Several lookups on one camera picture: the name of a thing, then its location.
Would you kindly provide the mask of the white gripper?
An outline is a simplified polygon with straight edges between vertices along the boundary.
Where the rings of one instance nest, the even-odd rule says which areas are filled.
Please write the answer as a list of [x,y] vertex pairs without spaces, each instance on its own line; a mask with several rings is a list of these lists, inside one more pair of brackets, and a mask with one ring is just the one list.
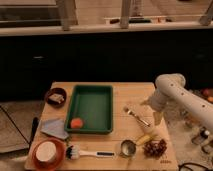
[[163,118],[163,113],[161,112],[167,102],[169,101],[169,97],[163,94],[160,90],[156,89],[154,93],[148,98],[149,106],[155,110],[153,113],[154,125],[157,126],[161,123]]

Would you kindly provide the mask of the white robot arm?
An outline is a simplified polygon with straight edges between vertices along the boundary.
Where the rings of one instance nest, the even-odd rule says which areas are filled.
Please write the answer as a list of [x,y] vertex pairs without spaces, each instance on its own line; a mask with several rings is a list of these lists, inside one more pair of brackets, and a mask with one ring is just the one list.
[[155,80],[156,89],[148,98],[150,107],[161,112],[169,99],[175,100],[213,133],[213,104],[196,96],[184,88],[182,74],[162,74]]

